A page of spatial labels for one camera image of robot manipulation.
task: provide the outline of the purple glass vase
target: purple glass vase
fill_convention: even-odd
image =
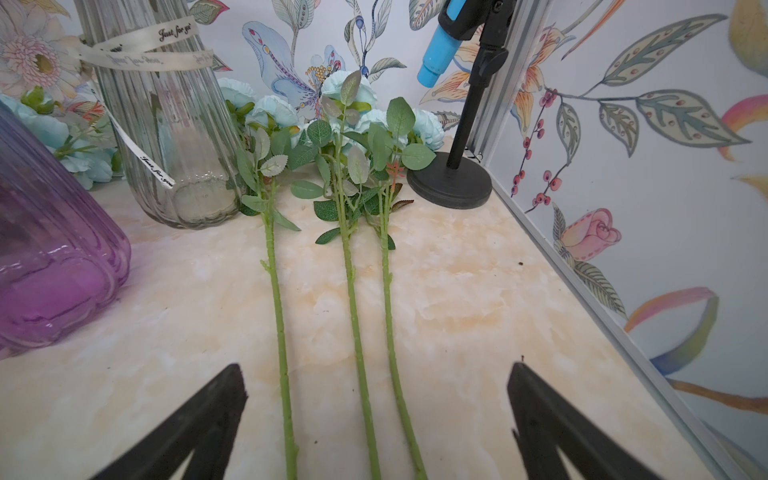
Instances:
[[[0,357],[92,319],[130,258],[120,227],[0,102]]]

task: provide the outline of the microphone stand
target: microphone stand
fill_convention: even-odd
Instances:
[[[469,40],[477,27],[485,23],[480,35],[480,49],[469,75],[469,92],[458,121],[451,153],[437,152],[437,157],[427,168],[409,170],[408,182],[419,196],[434,204],[468,210],[480,207],[491,196],[491,177],[488,172],[480,164],[462,155],[483,92],[507,60],[509,52],[504,48],[504,43],[507,41],[517,0],[467,0],[456,20],[448,17],[449,3],[443,5],[438,17],[440,26],[453,38]]]

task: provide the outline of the green stem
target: green stem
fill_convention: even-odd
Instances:
[[[283,302],[280,299],[280,284],[277,281],[277,265],[275,261],[275,223],[274,197],[275,189],[269,199],[269,206],[261,214],[266,234],[266,254],[269,257],[269,273],[272,279],[272,297],[275,303],[275,321],[277,322],[277,354],[280,358],[280,397],[283,399],[283,437],[285,439],[286,478],[296,480],[296,457],[299,456],[299,446],[293,437],[293,416],[290,408],[290,387],[288,383],[288,356],[286,353],[285,324],[283,323]]]
[[[400,384],[400,373],[397,369],[397,357],[395,354],[395,333],[392,328],[392,295],[390,293],[392,285],[392,274],[389,272],[389,213],[392,209],[392,188],[389,185],[385,187],[385,194],[379,192],[379,229],[382,242],[382,272],[384,276],[384,319],[386,323],[386,347],[389,352],[389,374],[392,377],[392,389],[395,391],[395,402],[397,411],[400,414],[402,429],[406,433],[408,446],[411,450],[411,460],[416,470],[417,480],[427,480],[427,471],[424,467],[422,454],[419,451],[419,444],[416,441],[416,434],[411,424],[411,416],[408,414],[406,398],[402,394],[402,385]]]
[[[355,361],[357,363],[357,381],[360,390],[360,402],[362,403],[362,417],[366,424],[366,440],[368,441],[368,458],[371,465],[372,480],[381,480],[382,473],[379,466],[379,450],[376,448],[376,433],[373,429],[373,412],[368,393],[368,379],[366,378],[366,363],[362,357],[362,340],[360,338],[360,324],[357,317],[357,300],[355,296],[355,267],[352,263],[352,251],[349,248],[349,225],[346,222],[346,195],[344,194],[344,176],[339,161],[341,155],[341,143],[345,119],[342,116],[341,129],[336,142],[336,158],[333,159],[334,176],[336,177],[336,209],[339,212],[339,228],[341,229],[341,241],[344,248],[344,267],[346,268],[346,291],[349,296],[349,316],[352,320],[352,335],[355,340]]]

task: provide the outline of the marble tabletop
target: marble tabletop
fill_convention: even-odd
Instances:
[[[174,230],[125,182],[93,195],[128,235],[118,300],[56,345],[0,361],[0,478],[88,478],[231,362],[249,399],[227,478],[284,478],[276,328],[258,217]],[[393,214],[396,348],[430,478],[525,478],[506,382],[525,362],[665,478],[712,478],[495,195],[477,210],[416,196]],[[299,477],[369,477],[341,243],[287,189],[279,229]],[[383,477],[413,478],[386,355],[373,230],[353,237],[357,298]]]

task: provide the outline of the pink rose illustration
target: pink rose illustration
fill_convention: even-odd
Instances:
[[[560,240],[576,260],[583,262],[621,240],[621,232],[612,225],[611,212],[601,208],[566,228]]]

